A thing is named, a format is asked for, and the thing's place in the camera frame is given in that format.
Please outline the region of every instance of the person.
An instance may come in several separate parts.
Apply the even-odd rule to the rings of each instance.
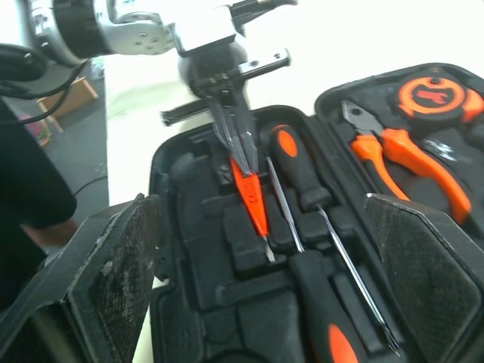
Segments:
[[[0,99],[0,123],[15,120]],[[22,125],[0,125],[0,312],[38,271],[47,247],[77,229],[76,198]]]

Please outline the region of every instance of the black shirt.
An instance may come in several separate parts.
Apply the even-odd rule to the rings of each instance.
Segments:
[[[0,99],[0,123],[15,120]],[[13,302],[45,258],[20,228],[65,222],[76,198],[24,126],[0,126],[0,310]]]

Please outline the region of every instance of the tape measure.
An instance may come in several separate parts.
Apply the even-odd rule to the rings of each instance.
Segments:
[[[469,123],[484,111],[484,101],[477,92],[439,68],[405,79],[396,97],[403,113],[420,122],[447,126]]]

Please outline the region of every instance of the pliers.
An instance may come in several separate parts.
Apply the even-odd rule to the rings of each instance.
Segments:
[[[359,133],[351,143],[352,150],[363,163],[371,162],[375,174],[394,195],[410,200],[386,170],[383,155],[421,177],[435,180],[450,201],[454,220],[460,225],[467,221],[472,203],[462,187],[442,164],[425,154],[410,139],[406,130],[384,129],[375,116],[351,101],[343,101],[342,107],[343,117]]]

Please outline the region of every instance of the white table surface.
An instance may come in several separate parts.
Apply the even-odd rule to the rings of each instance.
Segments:
[[[457,64],[484,76],[482,0],[299,0],[247,25],[250,54],[288,48],[291,67],[248,82],[252,108],[286,104],[311,115],[325,90],[415,64]],[[155,150],[202,123],[165,127],[160,111],[194,100],[177,74],[177,54],[106,59],[110,204],[147,193]],[[149,316],[134,362],[150,363]]]

